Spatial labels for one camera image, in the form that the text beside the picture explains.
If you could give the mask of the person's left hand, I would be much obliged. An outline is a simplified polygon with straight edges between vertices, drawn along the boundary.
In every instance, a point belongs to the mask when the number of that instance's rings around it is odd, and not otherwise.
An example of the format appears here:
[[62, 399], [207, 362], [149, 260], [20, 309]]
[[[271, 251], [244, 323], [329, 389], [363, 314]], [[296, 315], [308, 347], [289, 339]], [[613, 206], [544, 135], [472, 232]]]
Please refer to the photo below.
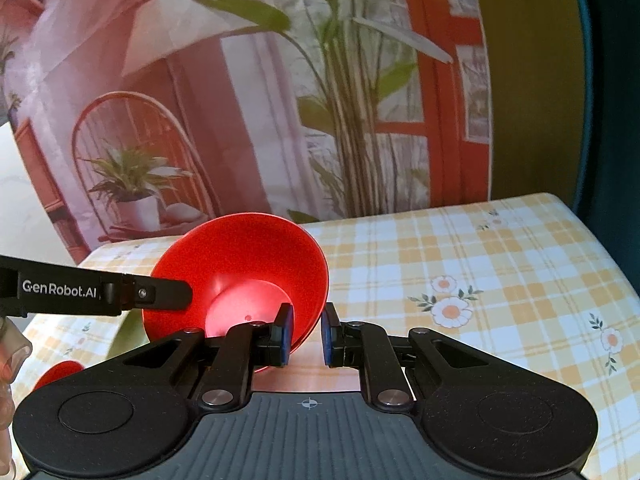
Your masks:
[[2, 479], [15, 478], [9, 434], [15, 413], [11, 385], [31, 354], [32, 343], [9, 318], [2, 318], [0, 333], [0, 474]]

